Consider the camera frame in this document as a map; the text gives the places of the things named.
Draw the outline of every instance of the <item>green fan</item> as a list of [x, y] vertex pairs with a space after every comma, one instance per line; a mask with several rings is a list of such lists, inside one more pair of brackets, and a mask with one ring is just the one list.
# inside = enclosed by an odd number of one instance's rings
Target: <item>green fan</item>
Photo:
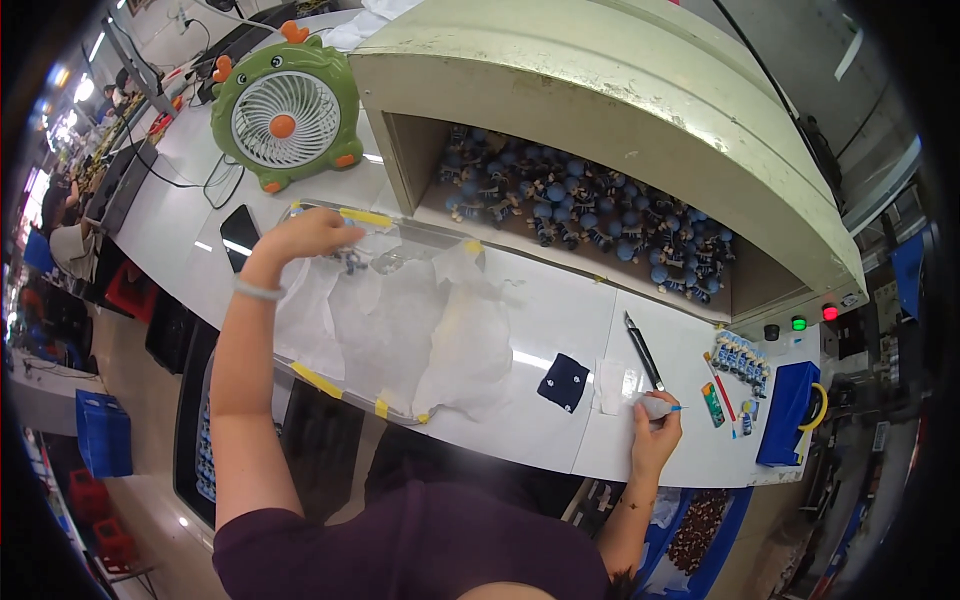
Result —
[[229, 57], [217, 59], [210, 119], [217, 146], [270, 193], [363, 155], [356, 134], [360, 96], [347, 57], [294, 21], [280, 32], [286, 42], [236, 66]]

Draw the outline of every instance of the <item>bracelet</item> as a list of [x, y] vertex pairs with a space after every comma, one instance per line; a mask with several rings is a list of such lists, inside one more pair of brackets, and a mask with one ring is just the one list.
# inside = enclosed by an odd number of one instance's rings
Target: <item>bracelet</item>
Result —
[[281, 300], [287, 295], [287, 291], [282, 287], [278, 290], [267, 290], [262, 287], [257, 287], [251, 283], [247, 283], [240, 278], [240, 275], [233, 276], [233, 291], [240, 292], [244, 296], [250, 296], [251, 298], [268, 300], [271, 302]]

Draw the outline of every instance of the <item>fan grille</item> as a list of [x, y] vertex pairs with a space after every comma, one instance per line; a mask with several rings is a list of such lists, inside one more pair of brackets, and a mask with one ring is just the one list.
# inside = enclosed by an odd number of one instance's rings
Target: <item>fan grille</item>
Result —
[[[296, 126], [289, 137], [275, 137], [270, 122], [281, 114]], [[230, 119], [233, 141], [265, 167], [299, 167], [326, 152], [340, 129], [340, 103], [321, 80], [299, 71], [281, 71], [250, 83], [237, 98]]]

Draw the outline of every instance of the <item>white workbench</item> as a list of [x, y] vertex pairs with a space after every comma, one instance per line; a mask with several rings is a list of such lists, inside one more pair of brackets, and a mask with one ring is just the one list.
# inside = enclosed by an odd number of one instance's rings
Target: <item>white workbench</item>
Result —
[[[326, 26], [304, 25], [311, 30]], [[158, 173], [177, 181], [183, 181], [180, 176], [196, 183], [206, 180], [221, 153], [213, 141], [209, 114], [209, 105], [180, 113], [157, 146]], [[290, 202], [302, 198], [399, 214], [363, 111], [357, 131], [367, 158], [356, 167], [294, 182], [273, 196], [260, 190], [256, 177], [248, 173], [219, 210], [212, 209], [201, 188], [178, 189], [148, 175], [115, 241], [160, 287], [220, 328], [233, 273], [219, 229], [240, 204], [248, 206], [261, 233], [277, 223]], [[718, 429], [712, 426], [700, 393], [711, 380], [702, 354], [713, 347], [712, 325], [512, 252], [487, 249], [486, 274], [494, 285], [505, 284], [515, 359], [508, 398], [483, 422], [441, 408], [426, 425], [415, 427], [418, 431], [525, 465], [625, 481], [633, 440], [631, 412], [610, 416], [593, 409], [588, 384], [571, 415], [539, 396], [537, 387], [558, 352], [592, 372], [598, 358], [642, 372], [623, 325], [627, 309], [643, 332], [667, 389], [689, 407], [683, 412], [684, 437], [664, 469], [663, 485], [742, 487], [799, 480], [802, 467], [763, 468], [754, 461], [767, 403], [761, 405], [755, 432], [748, 438], [738, 432], [738, 439], [732, 440], [729, 422]], [[811, 327], [777, 364], [811, 360], [819, 365], [819, 346], [819, 328]], [[738, 407], [748, 396], [747, 386], [732, 378], [724, 383]], [[341, 385], [349, 391], [349, 382]]]

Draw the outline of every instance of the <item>black phone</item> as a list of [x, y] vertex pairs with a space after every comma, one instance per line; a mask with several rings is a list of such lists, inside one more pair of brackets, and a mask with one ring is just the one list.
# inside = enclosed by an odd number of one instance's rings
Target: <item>black phone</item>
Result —
[[247, 256], [250, 256], [253, 246], [260, 239], [246, 204], [240, 204], [220, 225], [220, 237], [223, 238], [233, 272], [240, 273]]

